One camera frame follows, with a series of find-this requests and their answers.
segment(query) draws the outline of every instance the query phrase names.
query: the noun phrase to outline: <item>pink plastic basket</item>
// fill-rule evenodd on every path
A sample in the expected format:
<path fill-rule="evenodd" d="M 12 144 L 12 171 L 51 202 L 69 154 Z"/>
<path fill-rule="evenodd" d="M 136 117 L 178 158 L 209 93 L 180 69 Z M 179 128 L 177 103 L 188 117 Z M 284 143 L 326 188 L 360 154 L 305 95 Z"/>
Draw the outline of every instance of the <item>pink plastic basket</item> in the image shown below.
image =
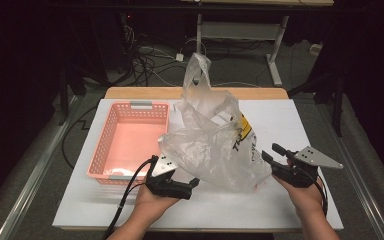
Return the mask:
<path fill-rule="evenodd" d="M 143 162 L 160 154 L 158 138 L 167 133 L 168 117 L 168 103 L 113 103 L 87 175 L 101 184 L 127 184 Z M 142 169 L 137 182 L 148 169 Z"/>

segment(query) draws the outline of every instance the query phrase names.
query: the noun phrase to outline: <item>plastic bag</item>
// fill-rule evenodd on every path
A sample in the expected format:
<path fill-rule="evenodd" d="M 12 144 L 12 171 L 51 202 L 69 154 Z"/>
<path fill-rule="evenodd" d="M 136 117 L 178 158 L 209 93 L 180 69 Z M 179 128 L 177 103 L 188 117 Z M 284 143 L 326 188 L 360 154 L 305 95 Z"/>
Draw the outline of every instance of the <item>plastic bag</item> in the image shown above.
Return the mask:
<path fill-rule="evenodd" d="M 210 87 L 210 60 L 194 53 L 186 69 L 182 101 L 184 128 L 162 136 L 162 154 L 196 178 L 231 191 L 252 191 L 270 167 L 255 149 L 257 137 L 228 91 Z M 197 85 L 195 76 L 201 75 Z"/>

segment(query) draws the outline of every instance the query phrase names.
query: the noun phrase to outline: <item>white plastic bag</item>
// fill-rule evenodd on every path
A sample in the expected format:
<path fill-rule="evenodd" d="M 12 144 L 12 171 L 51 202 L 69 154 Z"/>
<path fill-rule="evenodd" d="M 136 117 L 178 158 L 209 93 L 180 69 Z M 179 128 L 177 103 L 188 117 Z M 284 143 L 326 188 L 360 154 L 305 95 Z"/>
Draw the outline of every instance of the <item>white plastic bag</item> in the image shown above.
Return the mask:
<path fill-rule="evenodd" d="M 186 69 L 182 101 L 184 128 L 163 135 L 162 154 L 185 171 L 231 191 L 252 191 L 270 175 L 260 159 L 257 137 L 239 110 L 238 100 L 228 91 L 210 87 L 210 60 L 194 53 Z M 193 79 L 201 75 L 195 85 Z"/>

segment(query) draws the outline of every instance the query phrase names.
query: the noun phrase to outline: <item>plastic basket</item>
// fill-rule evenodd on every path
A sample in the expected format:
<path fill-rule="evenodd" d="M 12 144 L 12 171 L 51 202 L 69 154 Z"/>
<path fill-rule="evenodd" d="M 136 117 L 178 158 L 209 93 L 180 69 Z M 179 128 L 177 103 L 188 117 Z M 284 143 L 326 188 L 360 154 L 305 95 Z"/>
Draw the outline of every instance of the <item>plastic basket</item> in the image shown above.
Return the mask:
<path fill-rule="evenodd" d="M 127 184 L 143 162 L 160 154 L 158 138 L 167 133 L 168 118 L 168 103 L 113 103 L 87 175 L 101 184 Z M 148 169 L 143 168 L 135 181 L 141 182 Z"/>

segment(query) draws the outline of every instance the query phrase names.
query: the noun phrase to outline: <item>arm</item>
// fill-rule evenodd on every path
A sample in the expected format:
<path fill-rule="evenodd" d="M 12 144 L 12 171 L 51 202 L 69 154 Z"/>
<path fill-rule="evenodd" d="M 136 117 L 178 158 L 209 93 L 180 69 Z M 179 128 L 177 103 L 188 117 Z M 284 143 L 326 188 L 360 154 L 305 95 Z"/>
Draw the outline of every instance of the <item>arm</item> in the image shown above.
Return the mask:
<path fill-rule="evenodd" d="M 295 188 L 278 177 L 273 177 L 288 191 L 297 216 L 301 220 L 305 239 L 339 239 L 326 220 L 322 209 L 322 197 L 315 185 L 308 188 Z"/>
<path fill-rule="evenodd" d="M 142 239 L 146 230 L 157 221 L 169 207 L 178 201 L 179 199 L 177 198 L 155 196 L 145 185 L 140 186 L 132 214 L 108 240 Z"/>

